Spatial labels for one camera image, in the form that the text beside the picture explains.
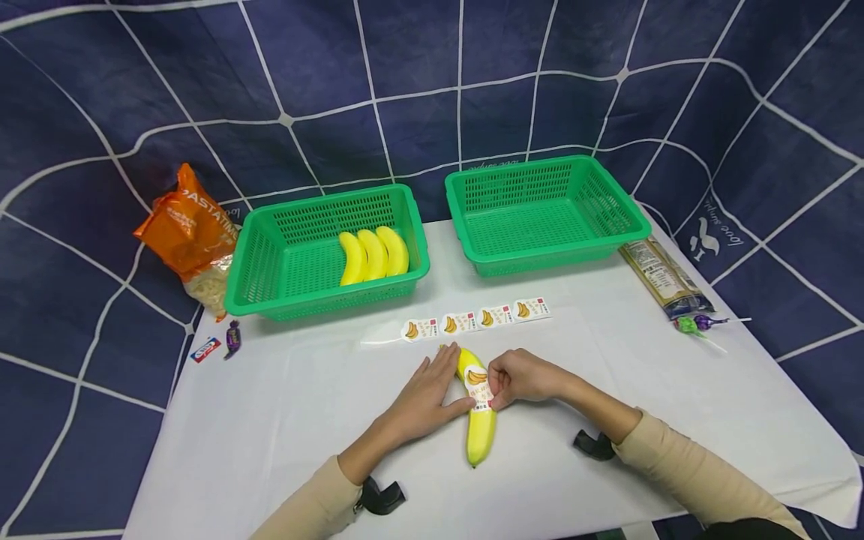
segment pasta bag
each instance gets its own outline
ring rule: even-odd
[[[221,320],[237,229],[210,198],[188,163],[177,189],[156,199],[153,214],[133,233],[180,277],[186,292]]]

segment spaghetti package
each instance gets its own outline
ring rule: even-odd
[[[177,190],[157,199],[153,214],[133,234],[180,277],[190,296],[218,319],[226,315],[237,229],[188,163],[177,171]]]
[[[620,252],[671,320],[714,313],[711,301],[653,236],[624,244]]]

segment sleeve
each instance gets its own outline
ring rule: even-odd
[[[345,478],[336,456],[273,512],[250,540],[319,540],[354,522],[359,486]]]
[[[615,453],[657,482],[706,526],[763,518],[810,537],[791,512],[741,471],[642,411],[642,420]]]

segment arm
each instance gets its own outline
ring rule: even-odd
[[[493,408],[519,397],[561,399],[609,437],[622,461],[657,482],[703,524],[762,518],[809,538],[785,506],[735,467],[557,365],[519,349],[491,362],[489,372]]]
[[[353,523],[360,485],[387,454],[432,433],[475,405],[472,397],[442,405],[460,351],[454,343],[440,349],[435,360],[424,359],[393,405],[288,497],[251,540],[319,540]]]

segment green plastic basket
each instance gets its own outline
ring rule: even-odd
[[[339,233],[389,226],[408,246],[408,272],[339,286]],[[276,321],[409,295],[429,272],[420,213],[402,184],[358,189],[252,211],[234,252],[225,308]]]
[[[589,156],[479,168],[445,180],[465,256],[481,276],[608,257],[651,225]]]

